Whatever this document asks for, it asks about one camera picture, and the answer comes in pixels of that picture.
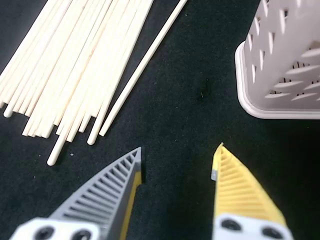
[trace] black fabric surface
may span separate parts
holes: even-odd
[[[0,0],[0,72],[45,2]],[[116,97],[177,2],[154,1]],[[46,161],[55,134],[24,137],[25,116],[0,116],[0,239],[48,217],[99,170],[142,146],[146,181],[137,189],[127,239],[209,240],[211,165],[220,142],[260,181],[296,240],[319,239],[319,122],[257,119],[238,102],[234,54],[258,3],[189,0],[108,134],[94,146],[87,145],[88,130],[78,134],[54,167]]]

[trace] plastic container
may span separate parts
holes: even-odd
[[[320,1],[261,0],[235,53],[238,99],[262,119],[320,119]]]

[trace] wooden stick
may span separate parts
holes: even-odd
[[[108,49],[110,53],[103,54],[107,57],[106,60],[101,61],[103,63],[105,62],[105,65],[99,68],[99,73],[97,74],[98,81],[94,85],[94,88],[92,88],[92,92],[89,95],[90,99],[87,105],[88,107],[82,120],[79,132],[83,133],[89,123],[91,116],[97,117],[99,113],[105,92],[108,89],[110,82],[114,81],[113,72],[115,68],[118,67],[115,64],[115,59],[119,58],[121,52],[123,52],[122,49],[126,47],[126,38],[132,37],[128,36],[127,34],[129,28],[139,28],[139,25],[132,25],[132,22],[134,21],[135,14],[138,8],[141,8],[140,1],[141,0],[134,0],[129,3],[127,7],[128,11],[123,14],[121,22],[119,23],[119,27],[117,28],[116,33],[114,33],[114,37],[110,41],[110,48]]]
[[[27,112],[26,115],[30,116],[30,119],[27,123],[27,125],[24,128],[24,131],[22,133],[22,135],[26,136],[34,136],[38,125],[39,125],[39,119],[41,119],[41,114],[43,111],[43,105],[42,104],[37,104],[37,101],[39,100],[39,97],[41,96],[41,101],[43,99],[45,99],[47,97],[47,91],[50,90],[51,87],[51,83],[49,83],[47,85],[46,90],[44,91],[44,88],[47,84],[47,80],[51,74],[52,71],[52,67],[54,67],[54,65],[52,64],[56,64],[56,62],[54,62],[54,59],[57,60],[60,57],[60,54],[62,49],[64,48],[64,44],[66,43],[66,41],[69,39],[69,36],[71,34],[71,32],[66,33],[66,29],[68,28],[68,26],[72,26],[72,23],[75,23],[78,18],[75,16],[79,16],[80,13],[83,10],[83,6],[84,4],[87,3],[87,0],[81,0],[81,1],[77,1],[77,2],[72,2],[68,11],[65,13],[65,16],[63,17],[58,29],[56,30],[55,35],[53,36],[46,52],[43,54],[42,59],[43,59],[43,64],[39,67],[41,67],[41,69],[45,69],[45,72],[41,75],[38,75],[36,77],[36,80],[34,81],[34,86],[32,86],[32,89],[30,89],[28,96],[26,97],[26,99],[24,100],[22,107],[23,108],[27,108]]]
[[[86,94],[86,97],[84,101],[82,102],[82,105],[80,107],[81,113],[83,112],[83,115],[78,115],[76,120],[74,121],[74,127],[71,128],[70,134],[67,138],[68,142],[72,142],[78,129],[83,121],[84,115],[86,113],[86,109],[90,109],[90,104],[92,102],[92,99],[94,99],[94,95],[97,95],[97,92],[100,92],[100,89],[103,88],[101,79],[103,76],[103,79],[105,82],[109,81],[109,75],[108,72],[110,71],[110,62],[112,62],[114,55],[117,53],[118,48],[120,47],[120,43],[125,35],[126,27],[129,27],[130,25],[130,13],[134,11],[133,8],[134,3],[137,0],[130,0],[127,2],[123,2],[126,7],[121,7],[122,10],[118,11],[117,14],[113,16],[113,18],[110,20],[112,25],[108,27],[108,31],[106,32],[105,36],[102,38],[102,40],[99,43],[99,46],[97,50],[94,52],[93,59],[96,60],[96,62],[93,60],[91,63],[91,68],[88,68],[88,73],[91,73],[87,77],[90,78],[87,81],[90,81],[90,88]]]
[[[82,78],[82,75],[84,74],[84,71],[87,69],[88,64],[91,62],[92,55],[96,50],[96,47],[101,40],[106,27],[109,25],[109,20],[117,4],[118,0],[108,0],[105,2],[103,6],[104,11],[102,12],[102,14],[100,14],[99,19],[96,21],[90,33],[89,39],[87,40],[79,56],[79,59],[68,78],[67,86],[61,93],[62,96],[57,104],[57,114],[54,120],[54,125],[58,126],[60,124],[56,133],[58,135],[61,133],[62,127],[64,125],[64,123],[61,121],[63,119],[63,115],[68,106],[68,103],[75,89],[77,88],[78,83]]]
[[[13,109],[14,107],[16,106],[17,104],[17,101],[19,99],[19,97],[21,97],[21,93],[22,91],[26,88],[26,84],[27,82],[31,82],[30,80],[30,76],[32,75],[32,73],[34,72],[34,70],[36,69],[36,66],[38,64],[38,61],[40,60],[40,56],[37,55],[35,59],[38,59],[37,61],[35,60],[29,60],[31,62],[33,62],[34,64],[32,66],[27,66],[27,64],[25,64],[25,68],[27,67],[26,69],[26,73],[24,74],[23,78],[21,79],[20,83],[18,84],[17,88],[14,90],[12,89],[12,92],[8,92],[8,94],[10,94],[9,98],[10,98],[10,102],[8,103],[8,106],[7,108],[5,109],[3,115],[6,117],[6,118],[9,118],[12,116],[12,113],[13,113]]]
[[[174,11],[172,12],[171,16],[169,17],[169,19],[167,20],[167,22],[164,24],[163,28],[159,32],[158,36],[155,38],[155,40],[152,43],[151,47],[149,48],[149,50],[147,51],[147,53],[143,57],[142,61],[138,65],[137,69],[133,73],[132,77],[130,78],[130,80],[128,81],[127,85],[125,86],[125,88],[123,89],[122,93],[120,94],[119,98],[117,99],[117,101],[115,102],[114,106],[112,107],[110,114],[106,118],[106,120],[105,120],[105,122],[103,124],[103,127],[100,130],[99,134],[101,136],[104,136],[106,134],[106,132],[108,131],[109,127],[111,126],[112,122],[114,121],[115,117],[117,116],[118,112],[120,111],[121,107],[123,106],[123,104],[125,103],[127,97],[129,96],[131,90],[134,88],[136,82],[138,81],[138,79],[141,76],[142,72],[146,68],[148,62],[150,61],[152,56],[155,54],[155,52],[158,49],[160,43],[162,42],[162,40],[166,36],[167,32],[171,28],[172,24],[175,22],[176,18],[178,17],[180,12],[182,11],[182,9],[185,6],[185,4],[187,3],[187,1],[188,0],[180,0],[178,5],[176,6]],[[95,142],[95,136],[97,134],[96,133],[97,129],[98,128],[95,129],[95,132],[91,132],[92,137],[91,137],[90,141],[88,140],[89,141],[88,144],[93,144]]]
[[[105,27],[105,31],[101,36],[101,39],[99,40],[96,46],[96,49],[94,50],[94,53],[85,69],[83,76],[81,77],[82,81],[89,82],[89,87],[84,95],[85,97],[84,97],[84,100],[82,101],[82,105],[80,108],[87,106],[88,105],[87,102],[89,101],[88,99],[92,97],[93,89],[95,88],[96,81],[97,81],[96,76],[98,74],[98,71],[103,67],[103,63],[106,61],[105,58],[108,56],[108,50],[110,49],[110,46],[111,46],[111,43],[109,42],[110,40],[112,41],[113,39],[113,33],[115,29],[117,29],[119,25],[119,21],[124,11],[127,9],[128,3],[129,3],[129,0],[116,2],[117,5],[115,6],[115,9],[113,10],[110,16],[108,24]],[[57,134],[59,134],[64,127],[64,124],[65,124],[64,119],[62,119],[61,124],[57,129]]]
[[[89,145],[93,145],[97,139],[99,130],[106,116],[109,104],[119,84],[119,81],[123,75],[123,72],[127,66],[130,56],[134,50],[134,47],[136,45],[136,42],[138,40],[138,37],[140,35],[144,22],[146,21],[146,18],[148,16],[148,13],[150,11],[152,4],[153,4],[153,0],[149,0],[147,3],[142,1],[141,2],[141,5],[143,6],[143,8],[141,9],[142,12],[136,13],[135,22],[132,23],[132,26],[130,27],[131,31],[128,33],[127,42],[125,42],[124,44],[124,46],[126,47],[122,50],[122,52],[118,56],[119,58],[115,61],[115,65],[117,67],[115,68],[115,71],[113,72],[113,76],[112,76],[114,78],[114,82],[112,82],[113,84],[110,84],[108,86],[107,92],[105,93],[105,97],[102,102],[101,109],[98,113],[97,119],[93,125],[93,128],[91,130],[90,136],[87,141]]]
[[[64,10],[65,12],[69,7],[70,2],[71,0],[69,0],[69,2],[59,0],[52,8],[41,28],[38,30],[38,34],[34,39],[30,40],[32,42],[26,47],[25,52],[22,52],[18,59],[12,59],[10,61],[14,63],[11,65],[7,74],[5,74],[5,79],[3,80],[3,91],[0,96],[1,102],[9,103],[21,79],[28,79],[59,25],[58,21],[52,20],[53,17],[56,16],[56,19],[62,19],[64,13],[61,13],[61,11]]]
[[[46,50],[46,48],[48,47],[48,45],[51,43],[50,41],[52,40],[52,37],[54,36],[54,34],[56,33],[56,31],[58,30],[61,21],[63,20],[63,18],[65,17],[70,5],[72,3],[72,0],[68,1],[62,1],[62,6],[59,8],[58,12],[54,15],[54,19],[52,19],[51,25],[47,27],[47,32],[44,34],[44,39],[41,40],[41,42],[38,43],[38,48],[42,48],[44,47],[44,49]],[[44,44],[43,42],[45,41],[45,39],[50,36],[50,41],[46,44]],[[39,84],[40,80],[35,80],[36,75],[39,74],[39,71],[44,71],[45,70],[45,66],[44,66],[44,61],[43,60],[43,54],[41,55],[42,59],[39,61],[40,64],[36,64],[36,69],[33,71],[32,76],[29,79],[29,82],[27,84],[27,86],[23,89],[23,99],[18,99],[19,105],[21,104],[21,107],[19,108],[18,112],[21,114],[25,114],[29,103],[31,101],[31,98],[33,96],[33,89],[36,88],[36,86]]]
[[[101,5],[98,5],[99,2],[101,3],[102,1],[91,0],[85,6],[80,19],[76,23],[76,26],[61,53],[61,56],[53,70],[53,73],[49,77],[48,81],[53,80],[54,82],[56,82],[56,86],[53,87],[50,91],[51,98],[47,100],[47,103],[44,103],[46,109],[44,109],[43,117],[38,127],[39,133],[41,133],[41,136],[44,138],[48,138],[51,131],[49,131],[49,134],[44,134],[44,132],[48,133],[48,130],[51,130],[53,128],[53,121],[55,118],[55,111],[53,110],[62,89],[65,87],[68,75],[70,74],[72,67],[75,65],[81,49],[83,48],[88,38],[90,29],[93,25],[90,25],[90,22],[92,22],[92,16],[96,12],[97,6],[101,8]]]
[[[48,0],[48,2],[43,7],[42,11],[40,12],[39,16],[33,23],[32,27],[30,28],[29,32],[19,45],[18,49],[15,51],[14,55],[12,56],[11,60],[3,70],[2,74],[0,75],[0,94],[3,91],[4,86],[6,85],[5,79],[9,79],[8,75],[12,74],[12,72],[17,68],[19,65],[22,56],[25,54],[26,50],[29,46],[33,43],[34,39],[39,33],[39,30],[45,24],[48,16],[53,11],[54,6],[58,5],[59,1],[57,0]]]
[[[114,11],[116,18],[119,12],[124,11],[128,5],[128,3],[126,4],[125,1],[120,0],[119,2],[120,2],[119,9],[116,9]],[[66,110],[68,114],[65,114],[63,116],[63,118],[65,118],[66,120],[65,120],[65,124],[63,126],[62,132],[47,161],[47,164],[49,166],[54,165],[58,159],[58,156],[63,147],[63,144],[65,143],[68,137],[68,134],[70,132],[70,129],[73,125],[73,122],[78,114],[79,107],[82,105],[83,96],[86,94],[89,84],[90,84],[90,81],[87,81],[86,78],[81,78],[80,83],[77,86],[74,95],[72,96],[70,104],[68,105]]]

